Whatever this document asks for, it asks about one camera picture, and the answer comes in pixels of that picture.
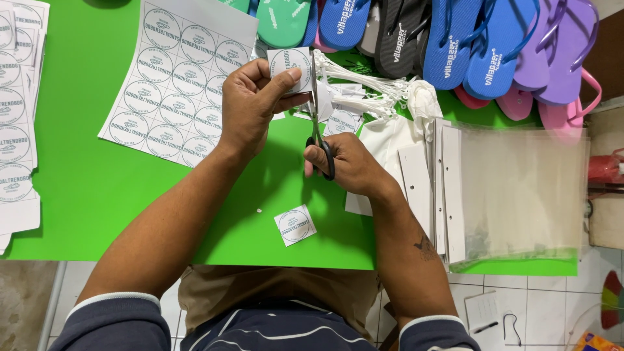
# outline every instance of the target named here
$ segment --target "green table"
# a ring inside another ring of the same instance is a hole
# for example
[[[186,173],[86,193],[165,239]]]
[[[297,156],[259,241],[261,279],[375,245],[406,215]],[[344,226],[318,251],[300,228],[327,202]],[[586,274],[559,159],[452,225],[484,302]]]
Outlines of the green table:
[[[134,53],[139,0],[118,8],[106,8],[116,1],[49,2],[35,122],[39,168],[32,177],[41,195],[41,226],[14,234],[2,258],[98,260],[121,230],[190,168],[97,138]],[[346,59],[361,58],[335,56],[341,64]],[[494,103],[472,111],[449,92],[440,92],[439,101],[449,119],[513,123]],[[335,183],[303,177],[301,154],[310,132],[310,122],[296,117],[271,123],[264,151],[234,186],[195,263],[374,268],[372,219],[345,212],[346,193]],[[301,204],[308,206],[318,232],[285,247],[273,217]],[[528,261],[481,262],[467,271],[576,274],[575,262]]]

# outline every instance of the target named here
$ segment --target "scissors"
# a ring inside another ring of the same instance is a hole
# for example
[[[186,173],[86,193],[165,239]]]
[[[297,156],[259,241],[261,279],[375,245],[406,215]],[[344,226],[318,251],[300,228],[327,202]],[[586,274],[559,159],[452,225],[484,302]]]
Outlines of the scissors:
[[[312,78],[312,91],[310,94],[310,114],[312,115],[312,136],[308,138],[306,141],[306,147],[310,145],[315,145],[316,141],[318,141],[318,146],[325,151],[325,155],[327,155],[327,165],[329,166],[329,174],[323,172],[323,177],[326,180],[334,180],[334,176],[336,175],[336,168],[334,166],[334,156],[331,154],[331,149],[329,148],[329,144],[321,138],[321,132],[318,129],[318,91],[316,89],[316,64],[314,63],[314,51],[310,50],[310,57],[312,58],[312,72],[314,76]]]

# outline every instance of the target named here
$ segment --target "pink flip-flop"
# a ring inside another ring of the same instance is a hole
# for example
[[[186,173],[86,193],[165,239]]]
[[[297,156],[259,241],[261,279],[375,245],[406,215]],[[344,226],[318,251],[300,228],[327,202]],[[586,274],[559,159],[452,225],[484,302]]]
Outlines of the pink flip-flop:
[[[531,113],[533,95],[528,91],[521,91],[512,86],[505,95],[496,98],[496,103],[505,116],[512,121],[519,121],[527,118]]]
[[[323,8],[325,7],[325,1],[326,0],[318,0],[317,1],[319,21],[320,21],[320,18],[321,18],[321,14],[323,13]],[[314,43],[312,43],[312,47],[315,47],[315,48],[319,49],[320,51],[327,52],[327,53],[338,51],[336,49],[332,49],[331,47],[329,47],[329,46],[325,45],[325,43],[323,43],[323,41],[321,40],[321,37],[319,37],[319,34],[318,34],[318,28],[319,27],[320,26],[316,27],[316,38],[314,39]]]
[[[544,128],[565,141],[578,141],[583,131],[583,117],[591,112],[602,98],[602,88],[598,81],[584,68],[581,76],[598,92],[596,99],[586,109],[582,109],[580,98],[564,106],[546,105],[543,102],[537,104]]]
[[[468,92],[464,89],[463,84],[459,84],[455,89],[453,89],[457,98],[466,105],[469,109],[480,109],[481,107],[487,106],[491,100],[482,100],[477,99],[476,97],[468,94]]]

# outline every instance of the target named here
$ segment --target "sticker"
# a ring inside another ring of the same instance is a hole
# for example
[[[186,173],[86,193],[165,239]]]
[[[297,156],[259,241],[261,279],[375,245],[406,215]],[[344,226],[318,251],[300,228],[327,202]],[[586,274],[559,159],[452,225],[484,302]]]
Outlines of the sticker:
[[[257,41],[253,43],[253,49],[251,50],[251,58],[250,61],[255,59],[265,59],[268,60],[268,56],[266,55],[266,51],[268,50],[268,45],[261,41]]]
[[[0,201],[23,199],[32,189],[31,170],[20,164],[0,167]]]
[[[16,28],[17,41],[13,50],[13,57],[17,62],[26,61],[32,54],[32,38],[20,28]]]
[[[32,7],[23,4],[13,4],[15,10],[15,22],[24,24],[37,24],[40,28],[43,28],[43,21],[37,11]]]
[[[7,15],[10,15],[9,11],[3,11]],[[10,43],[13,42],[14,31],[11,27],[11,22],[6,16],[0,15],[0,49],[4,49],[5,47],[8,49],[12,49],[8,47]]]
[[[148,81],[130,83],[124,91],[124,101],[129,109],[138,113],[150,113],[158,108],[162,95],[160,89]]]
[[[183,62],[173,70],[172,81],[182,94],[197,95],[206,87],[206,74],[198,64]]]
[[[186,95],[171,94],[162,99],[160,115],[173,126],[184,126],[195,117],[195,105]]]
[[[201,26],[189,26],[182,32],[182,52],[196,63],[206,63],[215,57],[215,38]]]
[[[0,51],[0,87],[6,87],[19,78],[19,63],[11,54]]]
[[[162,9],[153,9],[145,15],[145,35],[154,46],[171,49],[180,41],[180,26],[173,16]]]
[[[204,137],[193,137],[184,143],[182,159],[189,167],[195,168],[214,149],[212,141]]]
[[[150,82],[164,82],[171,76],[173,62],[166,52],[157,47],[149,47],[137,59],[139,74]]]
[[[274,219],[286,246],[290,246],[316,233],[316,228],[305,205],[277,215]]]
[[[335,110],[327,121],[327,128],[325,129],[324,134],[332,136],[334,134],[340,134],[342,132],[355,133],[356,128],[357,123],[350,112],[344,110]]]
[[[310,64],[310,52],[307,47],[293,48],[285,50],[269,50],[270,74],[274,78],[283,71],[299,67],[301,69],[301,79],[288,93],[312,91],[312,67]]]
[[[15,90],[0,88],[0,124],[10,124],[24,114],[24,98]]]
[[[147,136],[147,148],[156,156],[171,157],[182,149],[182,133],[174,126],[155,126]]]
[[[123,145],[136,145],[145,140],[147,121],[140,114],[123,112],[116,115],[109,125],[110,136]]]
[[[16,126],[0,126],[0,162],[15,162],[26,156],[31,141],[28,134]]]
[[[193,121],[195,129],[199,134],[211,139],[221,137],[223,124],[221,122],[221,109],[216,107],[204,107],[197,111]]]
[[[226,76],[247,63],[247,50],[233,41],[228,40],[219,44],[217,48],[217,68]]]
[[[214,76],[206,83],[206,98],[208,101],[221,108],[223,100],[223,82],[226,76]]]

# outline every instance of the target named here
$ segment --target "tiled floor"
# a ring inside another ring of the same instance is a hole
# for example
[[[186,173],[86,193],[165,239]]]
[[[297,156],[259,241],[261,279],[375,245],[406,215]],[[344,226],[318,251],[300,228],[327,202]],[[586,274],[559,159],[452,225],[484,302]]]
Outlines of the tiled floor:
[[[51,342],[61,332],[65,317],[94,265],[95,262],[68,263],[52,325]],[[600,293],[604,279],[610,270],[616,270],[621,281],[622,265],[621,250],[596,247],[583,254],[578,264],[578,277],[449,274],[449,282],[457,312],[464,323],[467,320],[464,298],[492,290],[497,291],[499,308],[518,317],[515,328],[522,346],[517,346],[517,337],[511,332],[512,319],[508,317],[505,326],[509,332],[504,351],[564,351],[565,343],[575,342],[585,330],[617,344],[624,342],[622,325],[610,330],[600,327]],[[179,281],[161,299],[163,316],[170,330],[174,331],[172,350],[179,350],[179,342],[185,333],[184,312],[177,300],[178,284]],[[377,346],[396,325],[383,308],[388,301],[386,292],[381,292],[366,319],[366,329]]]

